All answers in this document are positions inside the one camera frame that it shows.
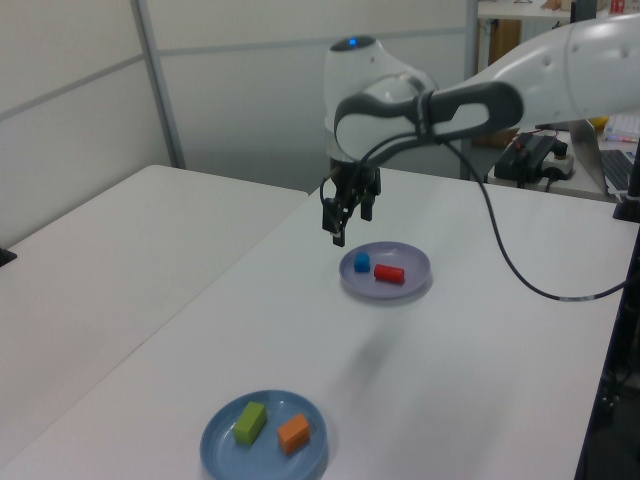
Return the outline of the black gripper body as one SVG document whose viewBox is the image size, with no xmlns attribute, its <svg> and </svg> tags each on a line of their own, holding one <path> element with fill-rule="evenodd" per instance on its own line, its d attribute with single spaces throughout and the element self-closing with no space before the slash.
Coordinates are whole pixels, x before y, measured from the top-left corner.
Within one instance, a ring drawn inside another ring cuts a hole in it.
<svg viewBox="0 0 640 480">
<path fill-rule="evenodd" d="M 380 169 L 368 166 L 335 166 L 329 174 L 339 198 L 377 197 L 381 193 Z"/>
</svg>

